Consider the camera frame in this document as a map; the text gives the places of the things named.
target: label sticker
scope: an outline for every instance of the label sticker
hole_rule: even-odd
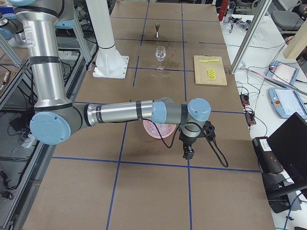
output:
[[[260,139],[259,141],[260,141],[263,151],[265,152],[272,151],[266,139]]]
[[[27,46],[29,47],[34,47],[35,46],[35,40],[33,36],[33,30],[30,25],[24,26],[24,35],[27,40]]]

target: wine glass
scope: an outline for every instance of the wine glass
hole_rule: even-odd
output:
[[[158,72],[162,72],[164,69],[161,66],[161,62],[165,59],[166,57],[166,51],[165,51],[165,47],[164,46],[158,46],[156,51],[155,51],[155,57],[158,59],[158,61],[160,62],[160,66],[157,67],[157,71]]]

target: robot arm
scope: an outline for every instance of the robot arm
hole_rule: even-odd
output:
[[[54,26],[58,18],[73,14],[71,0],[9,0],[14,5],[16,18],[24,26],[29,60],[37,88],[38,101],[30,123],[36,139],[55,145],[66,141],[81,128],[97,123],[142,120],[151,118],[160,124],[178,124],[179,139],[183,141],[184,158],[193,156],[192,143],[197,138],[214,134],[208,118],[211,107],[200,98],[188,104],[175,103],[169,98],[157,101],[93,105],[78,104],[66,97],[59,61]]]

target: blue joint cap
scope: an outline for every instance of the blue joint cap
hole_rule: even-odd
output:
[[[152,108],[152,122],[164,124],[166,121],[167,111],[164,102],[154,102]]]
[[[36,1],[37,0],[8,0],[8,2],[10,2],[11,4],[13,4],[15,6],[26,6],[26,5],[32,4]]]
[[[72,29],[75,26],[75,21],[74,20],[69,20],[69,21],[59,21],[55,24],[56,29]]]
[[[14,37],[14,35],[10,31],[5,29],[0,29],[0,34],[4,37],[5,40],[9,40]]]
[[[53,112],[35,114],[30,129],[37,140],[47,145],[57,145],[71,136],[71,127],[67,121]]]
[[[211,106],[206,100],[195,98],[189,102],[188,112],[195,120],[205,122],[209,119]]]

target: chair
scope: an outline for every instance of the chair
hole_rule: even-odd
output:
[[[255,15],[259,3],[261,0],[255,0],[252,2],[242,2],[242,0],[236,0],[236,12],[241,13],[244,12],[245,14]]]
[[[287,11],[273,11],[271,13],[272,20],[282,30],[281,34],[296,34],[304,23],[297,13],[291,12],[294,7],[301,5],[301,3],[302,0],[299,0],[297,4]]]

